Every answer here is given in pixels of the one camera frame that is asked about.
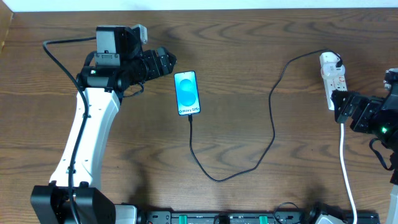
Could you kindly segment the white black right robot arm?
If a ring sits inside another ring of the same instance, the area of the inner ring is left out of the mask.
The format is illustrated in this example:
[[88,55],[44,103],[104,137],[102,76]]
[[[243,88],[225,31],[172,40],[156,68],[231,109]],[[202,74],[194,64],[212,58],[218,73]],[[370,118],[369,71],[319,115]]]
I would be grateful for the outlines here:
[[387,223],[397,223],[397,69],[386,70],[383,80],[384,88],[389,91],[385,98],[366,96],[354,91],[334,90],[331,100],[335,109],[335,121],[344,124],[351,117],[350,128],[357,133],[373,134],[375,138],[369,142],[380,141],[392,150],[391,166],[386,166],[378,151],[374,151],[385,170],[393,171],[390,183],[393,188],[390,194]]

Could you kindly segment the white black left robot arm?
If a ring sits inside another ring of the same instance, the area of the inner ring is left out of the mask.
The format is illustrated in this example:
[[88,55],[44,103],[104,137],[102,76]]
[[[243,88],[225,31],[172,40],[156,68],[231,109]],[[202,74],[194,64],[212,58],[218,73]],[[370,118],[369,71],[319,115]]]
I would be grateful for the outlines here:
[[47,185],[30,202],[41,223],[144,223],[145,213],[115,204],[101,192],[101,169],[112,123],[126,90],[172,73],[176,56],[166,48],[143,50],[143,25],[98,26],[96,50],[71,76],[77,104],[67,145]]

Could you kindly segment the blue galaxy smartphone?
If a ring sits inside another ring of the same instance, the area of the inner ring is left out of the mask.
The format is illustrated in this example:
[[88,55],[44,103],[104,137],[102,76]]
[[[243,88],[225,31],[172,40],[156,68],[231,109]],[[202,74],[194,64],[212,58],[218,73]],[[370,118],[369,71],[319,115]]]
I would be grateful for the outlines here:
[[201,112],[195,71],[174,74],[177,111],[180,116],[198,114]]

